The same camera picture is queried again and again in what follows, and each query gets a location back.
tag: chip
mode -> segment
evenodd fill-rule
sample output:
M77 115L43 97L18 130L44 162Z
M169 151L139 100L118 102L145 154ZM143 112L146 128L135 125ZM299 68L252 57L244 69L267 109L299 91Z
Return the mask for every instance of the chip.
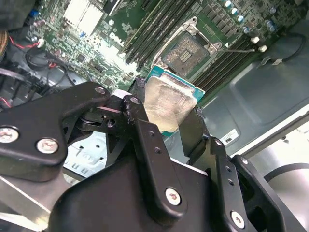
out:
M82 55L82 54L79 54L79 55L77 56L77 61L78 61L78 62L83 62L85 59L86 59L86 57L85 57L84 55Z
M205 14L208 14L209 11L211 11L211 7L210 7L209 5L205 6L204 9L203 9L203 12L204 12Z
M218 27L219 29L222 29L224 26L225 26L225 22L224 22L224 21L220 21L220 22L218 23L218 25L217 25L217 27Z
M213 19L215 16L216 16L216 12L213 11L213 10L211 10L211 11L208 13L208 15L207 15L207 17L210 18L210 19Z
M217 23L217 22L220 21L220 17L216 15L216 17L213 18L212 21L213 21L214 23Z
M106 86L109 86L111 83L112 83L112 81L110 79L108 79L108 78L106 78L105 81L104 81L104 84Z
M227 38L230 38L232 35L234 35L234 31L230 30L228 33L225 34Z
M238 3L238 5L239 5L240 7L243 7L243 6L245 5L245 2L244 2L244 1L240 1L240 2Z
M229 26L225 26L224 28L221 29L221 31L225 34L227 33L228 31L230 30L230 27Z
M208 51L203 45L189 33L185 33L163 58L163 62L177 75L185 78L207 56Z

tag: red wire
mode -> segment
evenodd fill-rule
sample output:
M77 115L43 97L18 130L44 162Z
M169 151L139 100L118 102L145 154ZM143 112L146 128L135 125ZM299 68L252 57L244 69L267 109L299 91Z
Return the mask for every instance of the red wire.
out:
M19 45L19 44L15 43L11 36L9 36L9 38L10 38L11 43L12 43L14 46L16 46L16 47L18 47L18 48L20 48L20 49L33 48L33 47L39 45L39 43L37 42L37 43L31 44L31 45L22 46L22 45Z
M7 107L11 108L11 105L3 97L0 97L0 100L2 100Z

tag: white connector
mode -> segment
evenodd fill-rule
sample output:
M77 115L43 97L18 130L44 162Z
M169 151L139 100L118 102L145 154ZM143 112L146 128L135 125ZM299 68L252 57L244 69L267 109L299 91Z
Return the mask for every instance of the white connector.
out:
M42 38L40 38L40 39L38 40L38 48L43 47L43 46L44 46L44 44L45 44L45 40L44 40L44 39L42 39Z
M266 52L267 49L268 49L268 47L266 45L259 47L260 52Z
M259 41L260 41L260 38L258 36L255 36L255 37L251 38L251 42L253 44L257 44Z

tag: heatsink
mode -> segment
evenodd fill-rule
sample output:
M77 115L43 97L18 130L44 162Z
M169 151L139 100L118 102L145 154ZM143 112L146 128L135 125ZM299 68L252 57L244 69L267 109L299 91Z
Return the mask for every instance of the heatsink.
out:
M64 13L64 20L72 27L91 35L103 12L87 0L72 0Z

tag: black ram slot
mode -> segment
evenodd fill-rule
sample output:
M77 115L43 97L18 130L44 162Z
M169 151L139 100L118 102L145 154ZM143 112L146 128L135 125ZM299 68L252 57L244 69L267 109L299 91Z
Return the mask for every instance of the black ram slot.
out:
M248 50L253 47L254 45L250 43L250 40L244 36L230 49ZM194 82L194 85L204 90L205 95L209 95L216 90L218 86L228 81L230 75L237 71L244 62L252 59L254 56L256 56L256 53L227 52L219 57L219 59Z
M239 63L236 66L234 66L228 72L221 74L220 77L214 83L212 83L209 86L206 86L207 88L203 89L205 91L205 96L211 94L213 91L216 90L217 87L219 87L221 84L226 82L228 77L229 77L229 75L233 74L234 71L236 71L238 68L241 67L242 62L245 62L245 61L247 61L247 60L249 60L249 59L251 59L253 57L254 57L253 53L247 53L247 54L243 55L241 57L241 59L239 60Z
M175 9L179 9L179 6L182 6L184 1L185 0L177 0L175 2L175 4L171 7L171 9L173 10L169 10L169 12L162 18L162 20L154 28L151 34L146 38L144 43L138 47L132 61L135 61L137 58L141 57L144 52L149 48L149 46L152 45L153 41L159 36L160 31L165 28L171 20L175 18L175 15L179 12Z
M153 2L154 0L144 0L144 2L141 5L141 8L143 10L147 10L147 7Z
M139 47L145 42L145 40L149 37L150 33L158 27L160 21L162 18L170 12L170 9L172 5L174 4L173 1L167 1L163 7L157 12L157 15L154 17L152 22L143 30L143 32L138 36L138 39L131 45L128 46L128 48L125 49L125 52L130 54L128 61L131 62L133 60L133 57L136 53L136 51L139 49Z
M181 21L182 16L185 15L185 13L192 7L192 5L195 2L196 0L187 0L186 3L173 17L173 19L169 22L169 24L161 30L160 34L156 37L155 41L153 42L154 45L148 47L147 52L144 52L143 56L140 58L138 70L140 70L144 66L147 59L151 58L158 51L164 39L173 31L173 29Z
M203 75L203 81L198 85L198 87L201 89L207 88L208 85L211 85L212 82L215 82L222 73L226 72L226 70L235 68L243 56L244 54L242 53L234 53L232 56L229 56L223 64L217 66L208 74Z
M246 47L246 44L248 44L250 40L243 36L241 37L235 44L233 44L229 49L233 50L243 50L244 47ZM211 66L205 70L205 72L196 80L193 82L193 85L200 86L203 82L206 82L206 78L213 72L217 72L218 69L229 60L232 60L235 55L239 53L232 53L232 52L226 52L223 55L221 55Z

